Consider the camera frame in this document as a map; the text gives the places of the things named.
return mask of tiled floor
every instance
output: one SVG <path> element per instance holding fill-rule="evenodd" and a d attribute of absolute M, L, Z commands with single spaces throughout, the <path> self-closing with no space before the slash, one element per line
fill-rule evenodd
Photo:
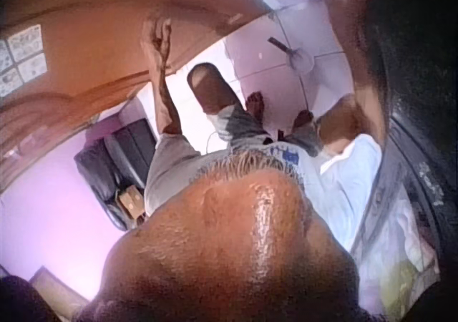
<path fill-rule="evenodd" d="M 195 149 L 206 153 L 225 147 L 212 136 L 213 126 L 187 85 L 187 73 L 198 63 L 213 63 L 242 102 L 250 93 L 261 91 L 265 100 L 263 124 L 274 137 L 277 129 L 288 132 L 302 109 L 309 108 L 319 116 L 340 97 L 353 92 L 349 64 L 328 21 L 326 6 L 317 0 L 294 1 L 298 3 L 293 6 L 281 2 L 282 9 L 240 28 L 167 78 L 183 133 Z M 313 70 L 308 74 L 293 70 L 288 56 L 267 42 L 271 36 L 313 55 Z"/>

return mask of hand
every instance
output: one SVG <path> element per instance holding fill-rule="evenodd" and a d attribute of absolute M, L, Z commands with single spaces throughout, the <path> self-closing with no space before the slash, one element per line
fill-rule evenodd
<path fill-rule="evenodd" d="M 157 69 L 167 68 L 170 55 L 170 19 L 148 18 L 143 23 L 141 45 L 147 61 L 154 62 Z"/>

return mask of bare foot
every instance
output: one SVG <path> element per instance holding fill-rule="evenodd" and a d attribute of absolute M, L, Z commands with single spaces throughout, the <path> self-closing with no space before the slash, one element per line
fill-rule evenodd
<path fill-rule="evenodd" d="M 313 113 L 308 111 L 307 109 L 303 109 L 298 113 L 298 116 L 294 120 L 293 130 L 297 129 L 298 127 L 302 127 L 305 124 L 310 123 L 313 120 Z"/>
<path fill-rule="evenodd" d="M 260 124 L 263 124 L 264 99 L 260 92 L 251 93 L 245 101 L 246 112 L 251 114 Z"/>

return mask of blue print on shirt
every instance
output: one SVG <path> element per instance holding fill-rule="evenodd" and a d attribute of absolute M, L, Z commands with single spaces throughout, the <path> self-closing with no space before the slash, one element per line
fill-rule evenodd
<path fill-rule="evenodd" d="M 275 147 L 270 147 L 270 151 L 271 151 L 271 156 L 281 156 L 281 158 L 288 162 L 288 163 L 292 163 L 294 165 L 299 165 L 299 154 L 297 152 L 290 152 L 290 150 L 288 148 L 286 149 L 281 149 L 279 146 L 275 146 Z"/>

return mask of man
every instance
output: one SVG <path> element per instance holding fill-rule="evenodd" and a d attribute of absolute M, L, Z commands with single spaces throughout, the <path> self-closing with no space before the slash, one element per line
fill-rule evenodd
<path fill-rule="evenodd" d="M 113 247 L 99 293 L 75 320 L 370 319 L 346 251 L 381 157 L 372 137 L 359 135 L 371 131 L 359 104 L 345 97 L 318 122 L 302 112 L 274 142 L 260 123 L 262 96 L 244 111 L 219 71 L 200 64 L 188 82 L 229 143 L 201 156 L 182 135 L 165 83 L 171 30 L 170 20 L 147 21 L 142 37 L 161 134 L 145 191 L 150 218 Z M 311 158 L 350 142 L 332 176 L 319 175 Z"/>

